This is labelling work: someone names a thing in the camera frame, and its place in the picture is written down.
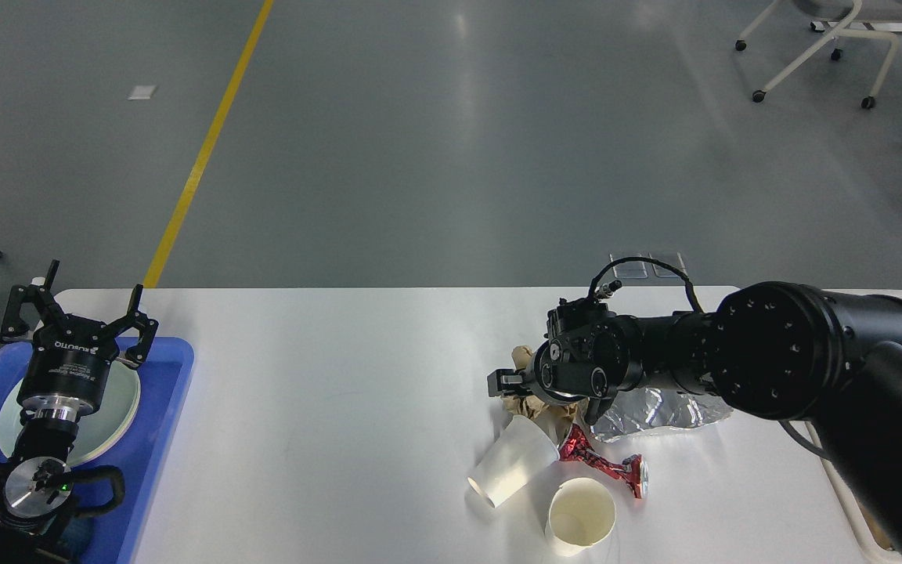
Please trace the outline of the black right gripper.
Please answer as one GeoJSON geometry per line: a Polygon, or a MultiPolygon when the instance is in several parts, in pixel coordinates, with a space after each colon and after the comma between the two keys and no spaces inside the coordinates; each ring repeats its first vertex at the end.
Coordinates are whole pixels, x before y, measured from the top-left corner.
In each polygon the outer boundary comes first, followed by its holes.
{"type": "MultiPolygon", "coordinates": [[[[529,361],[529,374],[525,369],[494,369],[486,378],[488,396],[492,399],[508,397],[537,397],[548,406],[568,406],[569,397],[554,390],[554,365],[549,358],[549,342],[544,342],[529,361]]],[[[590,397],[583,408],[583,421],[595,425],[612,407],[615,397],[590,397]]]]}

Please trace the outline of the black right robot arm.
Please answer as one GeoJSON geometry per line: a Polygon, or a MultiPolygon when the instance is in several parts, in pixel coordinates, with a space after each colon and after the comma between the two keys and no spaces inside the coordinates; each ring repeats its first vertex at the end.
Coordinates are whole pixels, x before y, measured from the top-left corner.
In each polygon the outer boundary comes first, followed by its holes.
{"type": "Polygon", "coordinates": [[[687,274],[661,262],[684,283],[688,310],[636,317],[606,305],[622,281],[605,276],[626,262],[549,310],[529,365],[493,371],[490,396],[586,401],[593,424],[623,393],[672,389],[783,426],[809,422],[820,443],[803,446],[833,465],[902,554],[902,295],[767,281],[706,312],[687,274]]]}

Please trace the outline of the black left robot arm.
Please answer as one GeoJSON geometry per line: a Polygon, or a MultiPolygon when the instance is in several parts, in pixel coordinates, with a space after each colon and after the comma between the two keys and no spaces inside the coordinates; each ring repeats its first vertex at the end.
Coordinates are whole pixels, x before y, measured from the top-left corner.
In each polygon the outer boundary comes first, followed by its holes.
{"type": "Polygon", "coordinates": [[[42,282],[14,285],[0,326],[0,343],[32,348],[16,400],[21,430],[0,456],[0,563],[76,562],[78,532],[126,496],[119,467],[78,470],[69,457],[80,421],[103,407],[110,369],[140,367],[158,322],[141,310],[141,284],[110,322],[66,312],[52,292],[59,268],[53,260],[42,282]]]}

